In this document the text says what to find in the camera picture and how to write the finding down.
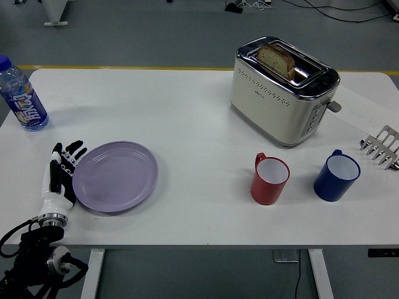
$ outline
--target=bottle label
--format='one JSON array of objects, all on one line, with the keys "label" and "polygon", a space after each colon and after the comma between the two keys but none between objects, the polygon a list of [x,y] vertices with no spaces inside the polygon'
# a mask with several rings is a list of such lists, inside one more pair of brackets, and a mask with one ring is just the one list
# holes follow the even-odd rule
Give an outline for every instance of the bottle label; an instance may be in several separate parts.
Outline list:
[{"label": "bottle label", "polygon": [[7,102],[23,126],[40,125],[47,117],[47,112],[33,88],[30,88],[29,93],[9,97]]}]

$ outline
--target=gray floor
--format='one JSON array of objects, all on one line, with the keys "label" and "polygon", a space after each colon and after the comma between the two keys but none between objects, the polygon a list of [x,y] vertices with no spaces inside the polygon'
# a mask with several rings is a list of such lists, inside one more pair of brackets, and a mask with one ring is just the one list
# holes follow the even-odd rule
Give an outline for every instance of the gray floor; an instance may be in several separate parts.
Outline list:
[{"label": "gray floor", "polygon": [[[245,7],[242,14],[224,12],[223,0],[77,0],[67,4],[62,17],[68,26],[44,27],[41,3],[12,2],[0,2],[0,53],[17,65],[232,68],[240,45],[269,35],[337,70],[391,72],[399,87],[399,23],[391,16],[342,22],[281,0],[272,0],[273,8],[264,11]],[[379,1],[310,2],[359,8]],[[353,21],[388,14],[383,4],[322,11]],[[0,123],[8,111],[0,101]],[[87,250],[72,252],[89,258]],[[336,299],[399,297],[398,259],[369,259],[367,248],[329,248],[324,254]],[[1,272],[10,267],[12,260],[0,260]],[[293,298],[298,273],[298,264],[276,264],[266,249],[109,250],[97,298]],[[58,298],[79,298],[81,288],[82,282]],[[317,298],[306,250],[298,298]]]}]

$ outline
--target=blue bottle cap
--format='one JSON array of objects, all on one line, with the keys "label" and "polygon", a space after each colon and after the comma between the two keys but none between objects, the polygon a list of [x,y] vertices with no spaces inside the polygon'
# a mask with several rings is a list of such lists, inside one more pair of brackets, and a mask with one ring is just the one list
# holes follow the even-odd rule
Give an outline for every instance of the blue bottle cap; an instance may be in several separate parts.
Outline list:
[{"label": "blue bottle cap", "polygon": [[2,70],[9,69],[11,67],[11,65],[12,65],[12,63],[7,56],[0,55],[0,72]]}]

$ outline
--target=water bottle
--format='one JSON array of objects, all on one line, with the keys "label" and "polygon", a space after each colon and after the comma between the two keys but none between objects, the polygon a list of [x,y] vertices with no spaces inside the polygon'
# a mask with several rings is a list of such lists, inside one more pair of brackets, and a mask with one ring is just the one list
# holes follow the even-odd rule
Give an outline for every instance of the water bottle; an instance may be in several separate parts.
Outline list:
[{"label": "water bottle", "polygon": [[0,94],[28,131],[39,131],[49,123],[46,109],[32,84],[5,55],[0,55]]}]

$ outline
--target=toaster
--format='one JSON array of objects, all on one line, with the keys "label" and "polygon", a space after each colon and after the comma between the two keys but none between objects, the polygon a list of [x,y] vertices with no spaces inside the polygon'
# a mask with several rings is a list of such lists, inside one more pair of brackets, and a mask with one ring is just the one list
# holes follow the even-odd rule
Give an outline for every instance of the toaster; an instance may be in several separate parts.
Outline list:
[{"label": "toaster", "polygon": [[[257,50],[266,44],[288,51],[295,61],[294,79],[257,59]],[[278,144],[292,147],[317,130],[326,109],[341,109],[332,100],[339,82],[338,73],[328,65],[283,40],[263,37],[237,50],[231,103]]]}]

